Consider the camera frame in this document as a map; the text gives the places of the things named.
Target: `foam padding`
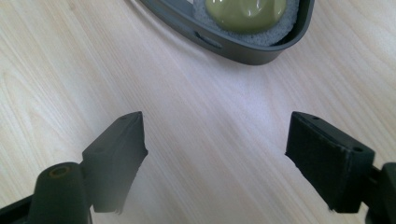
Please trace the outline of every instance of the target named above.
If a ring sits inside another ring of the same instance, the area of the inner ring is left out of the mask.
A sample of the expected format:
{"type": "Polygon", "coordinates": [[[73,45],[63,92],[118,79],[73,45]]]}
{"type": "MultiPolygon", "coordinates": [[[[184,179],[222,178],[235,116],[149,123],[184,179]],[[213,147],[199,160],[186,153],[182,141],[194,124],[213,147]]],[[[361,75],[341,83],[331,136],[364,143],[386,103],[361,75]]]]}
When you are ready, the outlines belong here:
{"type": "Polygon", "coordinates": [[[205,8],[205,0],[193,1],[193,16],[201,23],[219,32],[229,35],[232,38],[247,42],[249,44],[268,47],[277,43],[291,31],[294,23],[297,21],[299,2],[300,0],[287,0],[286,10],[279,22],[271,29],[253,35],[241,35],[221,29],[207,13],[205,8]]]}

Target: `light wood grain surface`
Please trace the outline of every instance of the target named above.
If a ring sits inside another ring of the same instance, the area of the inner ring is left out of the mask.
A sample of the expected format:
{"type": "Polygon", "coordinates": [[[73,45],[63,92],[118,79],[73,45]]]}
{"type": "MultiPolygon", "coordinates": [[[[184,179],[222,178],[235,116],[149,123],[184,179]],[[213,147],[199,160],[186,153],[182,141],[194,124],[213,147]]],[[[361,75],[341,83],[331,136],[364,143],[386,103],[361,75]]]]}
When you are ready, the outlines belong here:
{"type": "Polygon", "coordinates": [[[363,223],[330,212],[284,156],[290,114],[326,119],[396,161],[396,2],[315,4],[275,61],[202,49],[137,0],[0,1],[0,207],[144,113],[148,157],[124,213],[94,223],[363,223]]]}

